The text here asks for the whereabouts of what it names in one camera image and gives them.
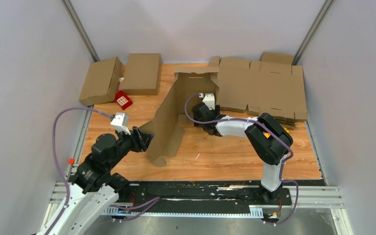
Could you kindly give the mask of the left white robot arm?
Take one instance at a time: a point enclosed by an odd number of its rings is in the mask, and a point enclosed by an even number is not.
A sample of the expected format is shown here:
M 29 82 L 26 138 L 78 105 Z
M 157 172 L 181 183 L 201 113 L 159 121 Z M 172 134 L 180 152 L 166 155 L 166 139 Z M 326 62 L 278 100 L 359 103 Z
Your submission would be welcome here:
M 129 181 L 111 170 L 129 153 L 145 152 L 154 134 L 138 127 L 130 132 L 100 135 L 90 154 L 67 183 L 67 195 L 41 235 L 83 235 L 114 202 L 130 197 Z

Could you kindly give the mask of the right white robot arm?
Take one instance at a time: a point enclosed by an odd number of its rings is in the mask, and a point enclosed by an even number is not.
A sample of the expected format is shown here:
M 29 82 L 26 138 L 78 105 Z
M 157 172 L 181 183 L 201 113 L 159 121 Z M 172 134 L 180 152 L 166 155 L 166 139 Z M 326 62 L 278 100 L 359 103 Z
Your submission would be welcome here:
M 192 107 L 195 126 L 200 126 L 212 136 L 236 136 L 247 138 L 263 161 L 263 178 L 259 196 L 262 202 L 273 204 L 280 197 L 282 172 L 287 154 L 291 152 L 293 138 L 269 114 L 248 119 L 220 114 L 219 107 L 208 107 L 201 102 Z

